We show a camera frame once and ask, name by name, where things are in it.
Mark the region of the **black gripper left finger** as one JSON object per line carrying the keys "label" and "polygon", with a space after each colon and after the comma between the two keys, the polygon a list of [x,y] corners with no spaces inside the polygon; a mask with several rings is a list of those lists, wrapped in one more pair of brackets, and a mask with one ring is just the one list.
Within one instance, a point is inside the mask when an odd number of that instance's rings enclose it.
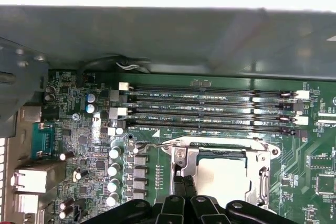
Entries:
{"label": "black gripper left finger", "polygon": [[175,176],[174,195],[153,206],[143,199],[134,199],[99,214],[86,223],[183,223],[185,210],[185,179]]}

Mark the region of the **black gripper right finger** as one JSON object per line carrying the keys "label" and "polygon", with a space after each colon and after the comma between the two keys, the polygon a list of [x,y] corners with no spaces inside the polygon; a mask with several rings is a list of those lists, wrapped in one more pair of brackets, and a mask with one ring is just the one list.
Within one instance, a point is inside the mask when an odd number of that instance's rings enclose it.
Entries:
{"label": "black gripper right finger", "polygon": [[233,200],[225,208],[208,196],[198,195],[192,176],[184,176],[186,201],[191,206],[196,223],[294,223],[269,210],[242,200]]}

